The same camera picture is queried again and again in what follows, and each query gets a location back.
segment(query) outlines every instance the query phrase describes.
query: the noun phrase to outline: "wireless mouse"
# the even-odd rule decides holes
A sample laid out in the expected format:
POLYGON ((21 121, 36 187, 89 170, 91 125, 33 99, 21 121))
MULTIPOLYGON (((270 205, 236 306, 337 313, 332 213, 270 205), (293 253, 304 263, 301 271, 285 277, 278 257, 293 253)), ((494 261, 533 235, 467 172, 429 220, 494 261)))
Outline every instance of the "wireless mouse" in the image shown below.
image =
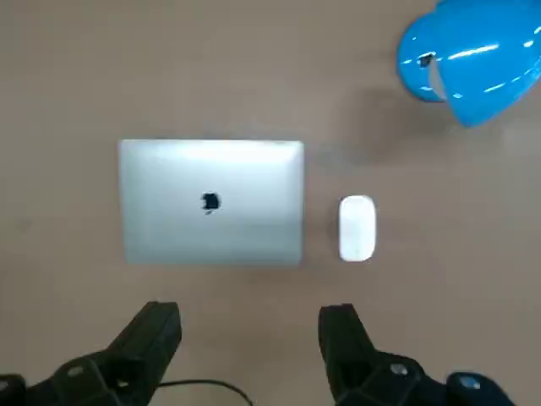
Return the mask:
POLYGON ((340 257, 347 262, 366 261, 375 249, 376 215, 368 196, 348 196, 340 203, 340 257))

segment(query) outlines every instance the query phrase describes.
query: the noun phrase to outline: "blue lamp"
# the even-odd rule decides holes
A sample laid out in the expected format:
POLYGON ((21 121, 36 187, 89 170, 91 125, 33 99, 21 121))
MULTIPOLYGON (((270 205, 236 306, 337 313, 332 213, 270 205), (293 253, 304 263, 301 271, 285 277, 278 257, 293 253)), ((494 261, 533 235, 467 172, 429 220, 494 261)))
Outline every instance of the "blue lamp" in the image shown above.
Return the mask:
POLYGON ((484 123, 541 75, 541 0, 440 1, 406 30, 397 65, 416 97, 484 123))

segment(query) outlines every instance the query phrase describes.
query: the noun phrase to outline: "silver laptop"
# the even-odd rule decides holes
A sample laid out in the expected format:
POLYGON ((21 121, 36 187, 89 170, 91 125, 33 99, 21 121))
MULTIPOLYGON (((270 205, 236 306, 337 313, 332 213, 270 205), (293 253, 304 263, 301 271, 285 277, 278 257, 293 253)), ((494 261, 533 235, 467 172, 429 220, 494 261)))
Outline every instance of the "silver laptop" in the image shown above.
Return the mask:
POLYGON ((119 159, 128 262, 301 261, 301 142, 123 140, 119 159))

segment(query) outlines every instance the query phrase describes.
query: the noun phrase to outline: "cable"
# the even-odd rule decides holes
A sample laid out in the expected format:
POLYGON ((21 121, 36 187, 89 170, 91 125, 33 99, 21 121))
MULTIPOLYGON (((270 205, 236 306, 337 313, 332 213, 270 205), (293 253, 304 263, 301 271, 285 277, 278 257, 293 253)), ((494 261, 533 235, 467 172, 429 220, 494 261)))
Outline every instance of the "cable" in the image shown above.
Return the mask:
POLYGON ((181 381, 162 382, 158 387, 180 387, 182 385, 215 385, 217 387, 225 387, 232 392, 240 395, 249 406, 254 406, 254 401, 246 394, 245 391, 231 383, 218 381, 217 379, 184 379, 181 381))

